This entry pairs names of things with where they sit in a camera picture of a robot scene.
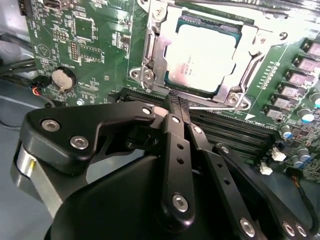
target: mounting hole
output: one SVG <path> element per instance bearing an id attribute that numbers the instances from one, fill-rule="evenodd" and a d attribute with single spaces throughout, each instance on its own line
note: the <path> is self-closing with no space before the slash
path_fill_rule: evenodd
<path id="1" fill-rule="evenodd" d="M 286 40 L 288 37 L 288 33 L 283 31 L 279 34 L 280 40 Z"/>
<path id="2" fill-rule="evenodd" d="M 276 119 L 276 120 L 275 120 L 275 123 L 276 123 L 276 124 L 280 124 L 280 123 L 282 123 L 282 122 L 283 122 L 283 119 Z"/>
<path id="3" fill-rule="evenodd" d="M 184 149 L 184 146 L 182 146 L 180 143 L 178 143 L 177 146 L 178 146 L 178 148 L 181 149 L 181 150 Z"/>
<path id="4" fill-rule="evenodd" d="M 228 179 L 226 179 L 226 178 L 223 179 L 223 181 L 224 181 L 224 183 L 227 184 L 227 185 L 230 185 L 230 184 L 231 184 L 230 181 L 229 181 Z"/>
<path id="5" fill-rule="evenodd" d="M 178 163 L 180 163 L 181 165 L 185 163 L 185 162 L 183 161 L 183 159 L 180 158 L 180 157 L 178 157 L 178 158 L 176 159 L 176 161 L 177 161 Z"/>
<path id="6" fill-rule="evenodd" d="M 131 72 L 131 77 L 136 79 L 138 77 L 138 73 L 136 71 Z"/>
<path id="7" fill-rule="evenodd" d="M 246 102 L 242 102 L 240 105 L 243 109 L 246 109 L 247 107 L 249 107 L 249 104 Z"/>

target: chip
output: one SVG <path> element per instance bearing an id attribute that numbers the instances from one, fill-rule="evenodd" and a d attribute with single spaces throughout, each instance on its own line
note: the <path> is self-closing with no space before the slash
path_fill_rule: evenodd
<path id="1" fill-rule="evenodd" d="M 297 93 L 299 92 L 298 88 L 294 88 L 291 86 L 284 86 L 283 88 L 281 88 L 280 93 L 284 96 L 287 96 L 289 98 L 294 98 Z"/>
<path id="2" fill-rule="evenodd" d="M 299 56 L 295 60 L 294 65 L 300 70 L 312 72 L 318 66 L 318 62 L 309 57 Z"/>
<path id="3" fill-rule="evenodd" d="M 317 57 L 320 57 L 320 43 L 319 42 L 313 42 L 311 43 L 310 47 L 306 51 L 307 54 L 314 55 Z"/>
<path id="4" fill-rule="evenodd" d="M 280 119 L 280 117 L 282 116 L 282 111 L 280 109 L 278 110 L 267 106 L 265 109 L 265 115 L 272 119 Z"/>
<path id="5" fill-rule="evenodd" d="M 291 84 L 296 84 L 301 86 L 306 82 L 312 82 L 314 80 L 314 77 L 310 75 L 304 75 L 304 74 L 293 72 L 292 74 L 289 75 L 287 80 Z"/>
<path id="6" fill-rule="evenodd" d="M 280 98 L 280 97 L 276 97 L 273 101 L 273 105 L 275 107 L 281 108 L 281 109 L 286 109 L 289 107 L 290 105 L 290 100 L 288 99 L 284 99 L 284 98 Z"/>
<path id="7" fill-rule="evenodd" d="M 183 24 L 166 50 L 168 80 L 188 88 L 215 92 L 235 67 L 235 45 L 234 36 Z"/>

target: integrated circuit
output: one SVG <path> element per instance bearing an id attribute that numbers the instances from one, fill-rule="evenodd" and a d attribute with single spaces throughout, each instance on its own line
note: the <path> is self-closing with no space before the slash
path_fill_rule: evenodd
<path id="1" fill-rule="evenodd" d="M 293 84 L 287 84 L 282 83 L 279 88 L 279 93 L 283 96 L 289 97 L 289 98 L 295 98 L 297 94 L 299 93 L 299 88 L 297 88 Z"/>
<path id="2" fill-rule="evenodd" d="M 301 55 L 295 58 L 293 64 L 298 69 L 309 73 L 312 72 L 318 66 L 318 62 L 315 59 Z"/>
<path id="3" fill-rule="evenodd" d="M 304 72 L 296 71 L 293 69 L 290 69 L 287 74 L 285 75 L 286 80 L 291 83 L 298 86 L 301 86 L 305 83 L 312 83 L 315 79 L 314 76 L 307 75 Z"/>
<path id="4" fill-rule="evenodd" d="M 74 35 L 86 41 L 94 39 L 94 20 L 92 18 L 84 18 L 75 16 L 73 19 Z"/>
<path id="5" fill-rule="evenodd" d="M 302 49 L 309 55 L 320 57 L 320 42 L 308 39 Z"/>

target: connector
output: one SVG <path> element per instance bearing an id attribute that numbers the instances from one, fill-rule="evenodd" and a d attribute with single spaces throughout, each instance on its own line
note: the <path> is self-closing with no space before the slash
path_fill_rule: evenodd
<path id="1" fill-rule="evenodd" d="M 282 152 L 280 152 L 278 150 L 278 148 L 274 147 L 272 149 L 272 153 L 271 153 L 272 159 L 278 162 L 283 162 L 287 156 L 285 154 L 283 154 Z"/>
<path id="2" fill-rule="evenodd" d="M 72 0 L 43 0 L 43 5 L 49 9 L 64 10 L 67 9 Z"/>
<path id="3" fill-rule="evenodd" d="M 267 166 L 265 162 L 261 162 L 260 165 L 260 173 L 263 175 L 270 175 L 272 174 L 273 170 Z"/>

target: hole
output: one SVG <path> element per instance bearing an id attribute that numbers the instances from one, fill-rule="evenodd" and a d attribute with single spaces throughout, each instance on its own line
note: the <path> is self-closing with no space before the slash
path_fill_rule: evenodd
<path id="1" fill-rule="evenodd" d="M 81 145 L 81 146 L 85 145 L 85 141 L 83 141 L 83 140 L 80 139 L 80 138 L 76 139 L 74 142 L 75 142 L 75 144 L 77 144 L 77 145 Z"/>
<path id="2" fill-rule="evenodd" d="M 249 107 L 249 104 L 246 103 L 246 102 L 243 102 L 243 103 L 241 103 L 241 107 L 242 107 L 243 109 L 246 109 L 247 107 Z"/>
<path id="3" fill-rule="evenodd" d="M 136 79 L 138 77 L 138 73 L 136 71 L 131 72 L 131 77 Z"/>
<path id="4" fill-rule="evenodd" d="M 176 160 L 177 160 L 177 162 L 180 163 L 181 165 L 185 163 L 185 162 L 183 161 L 183 159 L 180 158 L 180 157 L 178 157 Z"/>
<path id="5" fill-rule="evenodd" d="M 56 125 L 54 123 L 52 123 L 52 122 L 47 123 L 46 126 L 48 128 L 50 128 L 50 129 L 55 129 L 56 128 Z"/>
<path id="6" fill-rule="evenodd" d="M 230 181 L 228 179 L 223 179 L 224 183 L 227 184 L 227 185 L 230 185 Z"/>
<path id="7" fill-rule="evenodd" d="M 279 34 L 279 37 L 280 37 L 280 40 L 285 40 L 285 39 L 287 39 L 287 37 L 288 37 L 288 33 L 287 32 L 281 32 L 280 34 Z"/>

